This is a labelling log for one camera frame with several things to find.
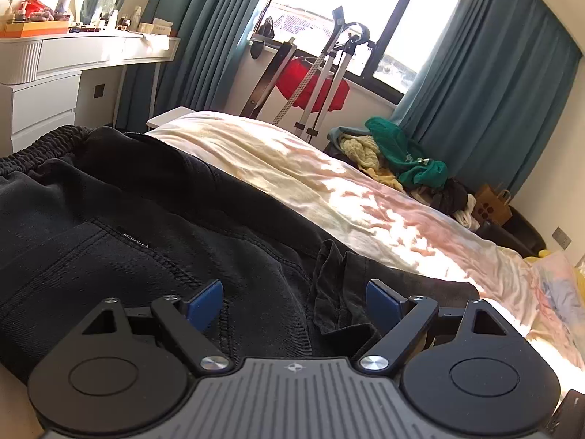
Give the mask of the teal curtain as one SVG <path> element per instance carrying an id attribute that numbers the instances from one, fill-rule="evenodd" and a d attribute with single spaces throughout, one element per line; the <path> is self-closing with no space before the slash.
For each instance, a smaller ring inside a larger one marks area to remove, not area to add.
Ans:
<path id="1" fill-rule="evenodd" d="M 184 106 L 221 110 L 260 0 L 149 0 L 145 19 L 174 24 L 180 39 L 174 60 L 160 74 L 150 64 L 127 70 L 114 126 L 143 132 L 150 105 L 159 115 Z"/>
<path id="2" fill-rule="evenodd" d="M 582 57 L 542 0 L 459 0 L 390 120 L 467 187 L 517 193 Z"/>

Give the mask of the red cloth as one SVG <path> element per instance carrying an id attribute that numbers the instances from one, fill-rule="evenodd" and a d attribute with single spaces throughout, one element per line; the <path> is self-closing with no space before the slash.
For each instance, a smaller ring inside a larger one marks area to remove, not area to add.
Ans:
<path id="1" fill-rule="evenodd" d="M 310 64 L 308 64 L 304 57 L 295 57 L 287 64 L 277 81 L 277 89 L 280 91 L 280 94 L 284 96 L 284 98 L 291 98 L 291 95 L 293 95 L 294 91 L 298 88 L 303 78 L 308 74 L 309 68 Z M 312 96 L 312 92 L 315 90 L 319 75 L 320 70 L 318 70 L 316 74 L 312 76 L 312 79 L 308 82 L 307 86 L 301 92 L 301 94 L 298 95 L 298 98 L 294 101 L 292 106 L 301 109 L 306 108 L 309 98 Z M 331 86 L 331 82 L 331 77 L 327 77 L 326 81 L 324 81 L 324 84 L 320 89 L 319 96 L 317 96 L 316 101 L 312 107 L 312 113 L 319 112 L 321 110 L 323 102 Z M 349 91 L 350 86 L 348 82 L 343 79 L 337 88 L 328 111 L 331 112 L 341 110 L 345 104 Z"/>

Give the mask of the green garment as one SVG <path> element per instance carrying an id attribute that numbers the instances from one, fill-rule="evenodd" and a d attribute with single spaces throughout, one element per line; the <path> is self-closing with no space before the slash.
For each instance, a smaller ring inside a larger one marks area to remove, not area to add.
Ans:
<path id="1" fill-rule="evenodd" d="M 365 122 L 365 127 L 402 186 L 443 188 L 449 178 L 446 164 L 425 155 L 420 145 L 408 138 L 398 125 L 372 117 Z"/>

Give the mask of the pink tie-dye bed sheet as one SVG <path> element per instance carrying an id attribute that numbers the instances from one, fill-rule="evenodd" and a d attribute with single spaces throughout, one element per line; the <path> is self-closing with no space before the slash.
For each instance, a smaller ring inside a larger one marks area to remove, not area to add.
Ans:
<path id="1" fill-rule="evenodd" d="M 207 162 L 385 267 L 471 284 L 546 359 L 563 390 L 583 390 L 584 359 L 548 305 L 539 275 L 518 254 L 262 122 L 198 112 L 147 134 L 122 134 L 146 135 Z M 34 438 L 42 433 L 26 382 L 1 362 L 5 438 Z"/>

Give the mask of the white bedside stool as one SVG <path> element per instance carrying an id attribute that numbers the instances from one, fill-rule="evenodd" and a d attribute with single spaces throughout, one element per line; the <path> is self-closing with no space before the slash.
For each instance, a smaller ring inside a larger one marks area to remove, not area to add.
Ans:
<path id="1" fill-rule="evenodd" d="M 156 129 L 164 124 L 173 122 L 175 119 L 181 118 L 182 116 L 192 114 L 192 113 L 193 113 L 192 109 L 180 106 L 180 107 L 171 109 L 167 112 L 163 112 L 162 114 L 160 114 L 158 116 L 149 118 L 149 120 L 146 122 L 146 126 L 149 130 Z"/>

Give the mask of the brown paper bag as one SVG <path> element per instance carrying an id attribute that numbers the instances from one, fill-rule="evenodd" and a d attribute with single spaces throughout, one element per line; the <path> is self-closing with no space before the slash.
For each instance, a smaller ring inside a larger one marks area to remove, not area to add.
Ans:
<path id="1" fill-rule="evenodd" d="M 475 193 L 476 204 L 472 215 L 480 225 L 489 221 L 503 226 L 512 216 L 511 198 L 511 193 L 507 189 L 496 192 L 489 184 L 484 184 Z"/>

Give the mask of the orange box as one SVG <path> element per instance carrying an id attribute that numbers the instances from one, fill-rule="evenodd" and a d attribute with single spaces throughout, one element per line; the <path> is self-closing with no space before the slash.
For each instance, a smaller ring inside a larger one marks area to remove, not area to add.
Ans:
<path id="1" fill-rule="evenodd" d="M 1 26 L 1 39 L 20 39 L 67 34 L 68 21 L 17 22 Z"/>

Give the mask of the pale yellow knit garment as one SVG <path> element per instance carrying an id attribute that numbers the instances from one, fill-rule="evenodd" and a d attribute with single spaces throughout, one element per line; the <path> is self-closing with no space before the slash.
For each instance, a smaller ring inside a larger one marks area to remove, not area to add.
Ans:
<path id="1" fill-rule="evenodd" d="M 342 135 L 339 139 L 341 152 L 360 169 L 380 169 L 381 151 L 372 136 Z"/>

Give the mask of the left teal curtain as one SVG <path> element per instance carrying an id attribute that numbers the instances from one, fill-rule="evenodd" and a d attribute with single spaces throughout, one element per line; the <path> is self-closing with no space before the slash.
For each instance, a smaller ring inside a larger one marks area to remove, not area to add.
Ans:
<path id="1" fill-rule="evenodd" d="M 221 110 L 260 0 L 149 0 L 145 19 L 174 24 L 180 39 L 174 60 L 160 74 L 150 64 L 127 70 L 114 126 L 143 132 L 150 105 L 159 115 L 184 106 Z"/>

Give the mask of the white dressing table with drawers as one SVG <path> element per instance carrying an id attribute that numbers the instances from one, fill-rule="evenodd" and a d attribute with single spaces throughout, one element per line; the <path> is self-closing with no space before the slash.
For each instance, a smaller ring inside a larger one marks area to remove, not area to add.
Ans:
<path id="1" fill-rule="evenodd" d="M 123 31 L 1 41 L 1 155 L 8 157 L 72 124 L 85 70 L 170 63 L 180 39 Z"/>

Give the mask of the window with dark frame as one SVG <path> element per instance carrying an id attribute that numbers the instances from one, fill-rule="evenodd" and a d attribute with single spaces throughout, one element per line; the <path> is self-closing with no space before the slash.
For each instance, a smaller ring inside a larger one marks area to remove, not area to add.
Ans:
<path id="1" fill-rule="evenodd" d="M 397 104 L 411 88 L 459 0 L 260 0 L 261 20 L 273 22 L 275 43 L 294 40 L 302 55 L 317 56 L 342 8 L 352 31 L 369 31 L 347 77 Z"/>

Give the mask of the black pants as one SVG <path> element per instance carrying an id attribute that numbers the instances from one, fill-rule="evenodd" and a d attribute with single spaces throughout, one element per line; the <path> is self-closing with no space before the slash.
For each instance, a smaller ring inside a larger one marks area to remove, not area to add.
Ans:
<path id="1" fill-rule="evenodd" d="M 445 307 L 471 284 L 393 270 L 280 201 L 146 135 L 64 126 L 1 162 L 1 362 L 32 369 L 102 299 L 142 307 L 217 279 L 232 360 L 362 355 L 372 279 Z"/>

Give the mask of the right teal curtain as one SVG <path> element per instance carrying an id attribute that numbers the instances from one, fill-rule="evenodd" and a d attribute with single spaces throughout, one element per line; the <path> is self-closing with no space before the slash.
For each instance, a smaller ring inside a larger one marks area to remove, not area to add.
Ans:
<path id="1" fill-rule="evenodd" d="M 517 193 L 582 57 L 542 0 L 459 0 L 390 120 L 467 187 Z"/>

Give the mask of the wall socket plate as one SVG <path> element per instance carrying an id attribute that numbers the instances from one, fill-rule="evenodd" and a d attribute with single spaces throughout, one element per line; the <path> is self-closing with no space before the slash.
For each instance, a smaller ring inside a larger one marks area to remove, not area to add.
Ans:
<path id="1" fill-rule="evenodd" d="M 571 238 L 560 227 L 556 227 L 551 236 L 563 251 L 566 251 L 572 242 Z"/>

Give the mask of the black folded board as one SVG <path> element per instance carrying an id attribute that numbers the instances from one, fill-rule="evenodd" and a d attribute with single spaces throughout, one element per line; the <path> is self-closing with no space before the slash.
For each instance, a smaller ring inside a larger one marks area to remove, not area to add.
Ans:
<path id="1" fill-rule="evenodd" d="M 273 56 L 263 75 L 259 79 L 250 97 L 244 105 L 240 116 L 256 119 L 264 107 L 267 99 L 277 85 L 280 75 L 297 51 L 294 38 L 287 43 L 282 43 L 277 53 Z"/>

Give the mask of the pastel pillow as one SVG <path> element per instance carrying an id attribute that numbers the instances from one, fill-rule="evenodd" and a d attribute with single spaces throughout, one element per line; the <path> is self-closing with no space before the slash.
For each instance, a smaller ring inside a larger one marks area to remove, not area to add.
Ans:
<path id="1" fill-rule="evenodd" d="M 528 258 L 539 275 L 540 289 L 584 359 L 584 267 L 574 267 L 562 252 L 542 250 Z"/>

